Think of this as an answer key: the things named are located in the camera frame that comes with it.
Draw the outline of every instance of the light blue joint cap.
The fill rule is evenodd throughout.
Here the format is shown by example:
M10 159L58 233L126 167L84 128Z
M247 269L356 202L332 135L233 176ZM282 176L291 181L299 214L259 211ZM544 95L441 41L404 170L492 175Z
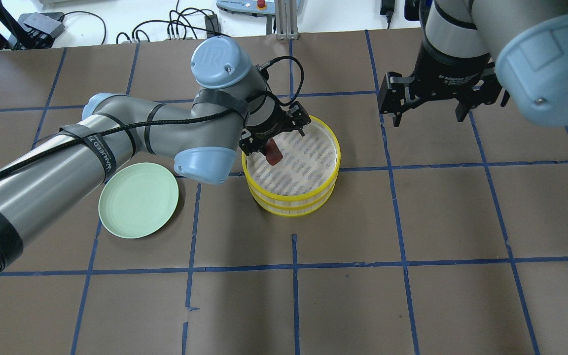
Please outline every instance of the light blue joint cap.
M220 89L241 81L251 70L251 58L232 38L214 36L199 44L190 61L196 82Z
M205 184L223 184L236 159L236 151L221 146L203 146L181 151L174 157L177 174Z
M516 36L499 54L496 70L526 119L568 125L568 14Z
M126 96L124 94L109 94L108 92L101 92L99 94L95 94L93 96L91 96L91 98L89 99L89 103L85 105L85 107L83 108L83 119L89 117L90 115L92 115L95 110L98 108L98 106L106 99L108 99L109 97L113 97L113 96Z

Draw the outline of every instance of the yellow rim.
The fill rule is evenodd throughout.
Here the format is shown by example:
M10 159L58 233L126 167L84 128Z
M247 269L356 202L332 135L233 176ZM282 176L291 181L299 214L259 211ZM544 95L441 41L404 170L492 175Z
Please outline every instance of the yellow rim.
M331 195L332 191L334 190L334 186L329 190L328 194ZM265 211L272 213L274 215L278 215L278 216L290 216L290 217L297 217L297 216L305 216L305 215L309 215L315 211L317 211L318 209L320 209L320 207L322 207L323 205L325 205L325 203L327 202L327 200L329 200L329 196L328 198L326 198L325 200L323 200L323 202L315 207L314 209L311 209L310 211L304 212L304 213L300 213L300 214L291 214L291 215L286 215L284 213L279 213L279 212L275 212L272 211L271 209L269 209L267 206L264 206L261 202L264 202L263 200L259 200L258 198L255 197L255 194L253 191L251 191L251 189L249 189L249 191L251 192L251 195L254 197L255 202L257 202L257 204L259 204L263 209L265 209Z
M300 200L306 200L307 198L311 198L319 194L332 183L332 180L334 180L336 178L336 175L338 175L339 167L341 166L341 148L339 146L339 141L336 139L336 135L334 135L334 132L327 126L327 124L323 123L322 120L318 119L313 115L311 115L311 120L313 120L315 123L318 123L320 126L325 128L334 142L334 147L336 148L336 166L334 166L334 171L332 171L330 177L323 184L321 184L320 187L314 189L311 192L305 193L304 195L297 195L297 196L277 195L275 193L271 193L261 188L257 184L257 182L253 180L253 178L251 177L250 173L247 170L247 156L245 155L245 153L243 153L243 171L251 187L256 189L262 195L267 196L268 198L273 198L273 200L280 200L282 202L297 202Z
M275 209L280 209L280 210L286 210L286 211L295 211L295 210L302 210L302 209L307 209L308 207L317 204L318 200L321 200L322 198L324 198L326 195L328 195L332 189L334 188L334 186L330 186L329 191L326 191L323 195L321 195L320 197L316 198L315 200L313 200L312 202L309 202L308 204L304 204L304 205L300 205L300 206L282 206L282 205L276 205L273 204L272 202L266 201L264 200L264 198L262 198L262 196L256 195L256 193L259 193L259 191L255 191L253 189L252 186L250 186L248 189L251 191L252 195L256 198L259 199L261 202L264 202L265 204L269 205L270 207L273 207Z

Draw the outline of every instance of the red object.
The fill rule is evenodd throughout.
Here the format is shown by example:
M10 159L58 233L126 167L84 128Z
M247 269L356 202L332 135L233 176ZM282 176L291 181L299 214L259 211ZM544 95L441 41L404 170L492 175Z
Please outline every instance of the red object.
M266 142L266 146L264 146L264 155L266 155L266 161L269 162L271 166L279 163L284 157L273 139L269 139L268 142Z

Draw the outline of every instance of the black pole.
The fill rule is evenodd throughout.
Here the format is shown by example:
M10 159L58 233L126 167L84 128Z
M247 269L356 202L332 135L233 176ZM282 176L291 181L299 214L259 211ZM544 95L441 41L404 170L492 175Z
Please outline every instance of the black pole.
M13 16L6 10L6 7L0 2L0 21L12 33L12 36L21 43L26 49L33 49L36 47L36 39L32 38L21 25L19 25Z

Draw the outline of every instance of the light green plate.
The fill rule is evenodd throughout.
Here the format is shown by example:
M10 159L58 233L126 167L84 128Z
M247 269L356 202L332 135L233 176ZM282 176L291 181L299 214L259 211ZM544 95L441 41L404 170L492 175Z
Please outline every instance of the light green plate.
M141 238L160 229L178 203L177 180L153 163L133 164L108 181L98 203L100 220L122 238Z

